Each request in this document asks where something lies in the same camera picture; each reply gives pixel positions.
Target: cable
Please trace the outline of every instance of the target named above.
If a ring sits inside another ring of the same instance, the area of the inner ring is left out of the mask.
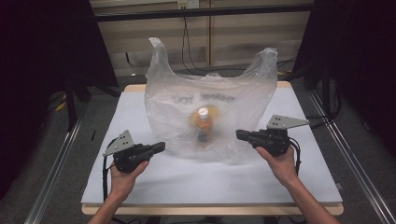
[[[276,63],[277,68],[280,68],[281,66],[283,66],[283,65],[285,65],[285,64],[287,64],[287,63],[295,62],[295,61],[293,61],[293,59],[295,59],[296,57],[297,57],[297,56],[294,56],[294,57],[292,57],[292,58],[290,58],[290,59],[288,59],[288,60],[286,60],[286,61],[277,62],[277,63]]]
[[[316,128],[322,126],[322,125],[331,123],[338,116],[338,114],[341,111],[341,107],[342,107],[341,94],[340,94],[339,91],[340,91],[340,89],[336,85],[335,86],[335,93],[334,93],[334,95],[332,97],[332,101],[333,101],[332,110],[334,112],[332,112],[330,114],[330,116],[329,115],[325,115],[325,116],[321,116],[321,115],[306,116],[307,119],[327,119],[327,120],[325,120],[325,121],[323,121],[323,122],[321,122],[319,124],[311,126],[312,130],[316,129]]]
[[[298,175],[299,171],[300,171],[300,164],[301,164],[301,150],[300,150],[300,145],[298,144],[298,142],[294,139],[290,137],[290,144],[292,147],[294,147],[294,149],[296,150],[296,154],[297,154],[297,159],[296,159],[296,173]]]
[[[115,166],[115,164],[110,165],[108,168],[106,168],[106,165],[107,165],[107,156],[105,156],[103,158],[103,170],[102,170],[102,174],[103,174],[103,202],[107,198],[107,174],[108,174],[108,171],[110,170],[110,168]],[[122,220],[120,220],[120,219],[118,219],[118,218],[116,218],[116,217],[112,217],[111,220],[114,221],[114,222],[117,222],[119,224],[133,224],[136,221],[138,221],[138,224],[142,223],[142,221],[140,219],[137,219],[137,218],[132,219],[131,221],[129,221],[127,223],[122,221]]]
[[[195,69],[197,69],[197,70],[199,70],[199,71],[202,71],[202,72],[206,72],[206,73],[207,73],[207,72],[216,72],[216,71],[238,71],[238,70],[239,70],[239,71],[245,71],[245,70],[246,70],[245,68],[218,68],[218,69],[202,69],[202,68],[198,68],[198,67],[195,65],[195,63],[193,62],[192,57],[191,57],[190,36],[189,36],[189,28],[187,27],[187,20],[186,20],[185,17],[184,17],[183,19],[184,19],[184,32],[183,32],[183,44],[182,44],[182,48],[181,48],[181,61],[182,61],[183,65],[184,65],[184,67],[187,69],[187,71],[189,71],[189,72],[192,73],[192,74],[199,75],[199,76],[204,75],[204,74],[195,73],[195,72],[191,71],[191,70],[186,66],[186,64],[184,63],[184,39],[185,39],[186,36],[187,36],[187,43],[188,43],[188,50],[189,50],[190,61],[191,61],[191,63],[192,63],[192,66],[193,66]]]

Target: wrist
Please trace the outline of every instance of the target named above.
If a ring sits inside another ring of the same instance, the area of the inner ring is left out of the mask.
[[[106,198],[106,201],[120,205],[123,203],[123,201],[125,201],[125,197],[123,197],[120,194],[116,194],[116,193],[110,191],[110,193],[108,194],[108,196]]]
[[[298,176],[292,176],[282,182],[282,185],[285,186],[286,189],[295,189],[299,188],[303,183],[301,182],[300,178]]]

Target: plastic bag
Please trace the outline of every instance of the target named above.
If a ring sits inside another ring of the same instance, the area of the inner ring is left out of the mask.
[[[237,129],[257,127],[276,89],[275,49],[256,54],[239,77],[175,74],[164,44],[154,49],[146,77],[145,105],[151,130],[166,149],[194,158],[235,158],[247,148]]]

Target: black controller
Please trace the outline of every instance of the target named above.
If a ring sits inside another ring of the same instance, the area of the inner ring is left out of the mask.
[[[128,130],[113,139],[104,153],[104,157],[113,155],[117,169],[124,173],[131,173],[142,161],[149,161],[154,154],[165,150],[165,142],[154,145],[134,144]]]
[[[265,148],[273,157],[285,154],[290,145],[287,130],[260,129],[258,132],[236,130],[236,138],[249,142],[253,148]]]
[[[131,173],[142,161],[149,161],[156,153],[165,150],[165,142],[159,142],[152,146],[143,146],[142,144],[134,145],[123,151],[114,153],[114,164],[119,171]]]
[[[249,142],[253,148],[263,147],[273,157],[283,155],[288,151],[290,138],[288,128],[309,124],[306,119],[293,119],[285,116],[273,115],[267,124],[267,129],[258,132],[236,130],[236,138]]]

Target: gray floor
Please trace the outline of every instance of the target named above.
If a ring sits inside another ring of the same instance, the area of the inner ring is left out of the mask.
[[[120,87],[131,83],[143,83],[144,77],[119,77]],[[300,79],[291,82],[303,111],[307,116],[316,115],[309,93],[304,90]],[[99,147],[112,119],[117,98],[90,89],[92,100],[86,104],[87,113],[82,118],[71,151],[56,182],[54,191],[46,207],[41,223],[86,223],[90,217],[81,213],[80,199]],[[78,109],[83,104],[78,102]],[[375,133],[367,132],[364,120],[346,99],[335,120],[346,140],[351,145],[351,153],[356,155],[365,172],[386,200],[390,211],[396,211],[396,160],[382,146]],[[7,196],[0,202],[0,223],[23,223],[40,192],[67,135],[67,111],[51,111],[43,124],[36,151],[24,167],[24,172],[16,179]],[[319,147],[344,200],[345,212],[338,219],[342,223],[381,223],[377,213],[361,189],[360,184],[349,169],[344,157],[332,139],[326,126],[313,130]],[[119,217],[125,221],[134,217]],[[201,217],[164,217],[162,223],[195,221]],[[263,223],[261,217],[224,217],[221,223]],[[290,223],[282,217],[279,223]]]

